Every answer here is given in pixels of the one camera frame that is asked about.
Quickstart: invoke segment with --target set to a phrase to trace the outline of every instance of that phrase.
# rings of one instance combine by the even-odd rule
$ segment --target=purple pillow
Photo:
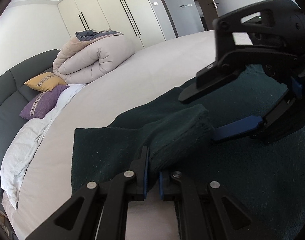
[[[32,118],[44,118],[45,115],[55,107],[60,93],[67,88],[69,88],[69,86],[57,85],[52,91],[38,94],[24,107],[19,116],[27,120]]]

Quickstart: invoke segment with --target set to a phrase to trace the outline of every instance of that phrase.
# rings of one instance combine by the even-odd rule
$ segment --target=black door handle
[[[131,14],[131,10],[129,9],[126,0],[124,0],[124,2],[125,2],[125,4],[126,4],[126,6],[127,6],[127,9],[128,9],[128,11],[129,11],[129,13]],[[136,28],[137,28],[137,30],[138,30],[139,35],[141,35],[141,34],[140,34],[140,31],[139,31],[139,29],[138,29],[138,26],[137,26],[137,24],[136,24],[136,21],[135,21],[134,17],[132,16],[132,14],[131,14],[131,18],[132,18],[133,21],[134,21],[134,24],[135,24],[135,26],[136,26]]]
[[[85,30],[86,30],[86,27],[85,27],[85,25],[84,25],[84,22],[83,22],[82,18],[80,17],[80,14],[78,14],[78,16],[79,16],[79,19],[80,19],[80,21],[82,22],[82,24],[83,24],[83,26],[84,26],[84,28],[85,28]]]
[[[128,13],[127,13],[127,11],[126,11],[124,5],[123,5],[123,2],[122,2],[121,0],[119,0],[119,1],[120,1],[120,3],[122,4],[122,7],[123,7],[124,10],[125,10],[125,13],[126,13],[126,15],[127,15],[127,17],[128,17],[129,22],[131,23],[131,19],[129,18],[129,15],[128,15]],[[138,35],[137,35],[137,33],[136,33],[136,31],[135,31],[135,28],[134,28],[134,26],[132,25],[132,23],[131,23],[131,27],[133,28],[136,37],[138,37]]]
[[[89,26],[88,26],[88,23],[86,22],[85,16],[83,15],[82,12],[81,12],[81,14],[82,14],[82,16],[83,16],[83,18],[84,18],[84,21],[85,21],[85,23],[86,23],[86,26],[87,26],[88,30],[90,30],[90,28],[89,28]]]

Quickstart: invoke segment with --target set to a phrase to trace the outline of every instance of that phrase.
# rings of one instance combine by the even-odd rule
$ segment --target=gray upholstered headboard
[[[53,49],[33,56],[0,76],[0,167],[12,140],[27,122],[19,113],[39,92],[24,83],[40,73],[52,72],[52,64],[59,50]],[[0,210],[3,190],[0,188]]]

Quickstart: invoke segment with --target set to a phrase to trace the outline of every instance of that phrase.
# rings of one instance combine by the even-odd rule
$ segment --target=yellow pillow
[[[34,90],[46,92],[52,91],[57,85],[67,84],[62,78],[56,76],[54,73],[46,72],[26,81],[25,85],[29,86]]]

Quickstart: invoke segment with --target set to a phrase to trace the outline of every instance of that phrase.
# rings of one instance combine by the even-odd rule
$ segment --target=doorway
[[[212,21],[218,17],[213,0],[162,0],[162,2],[178,37],[212,30]]]

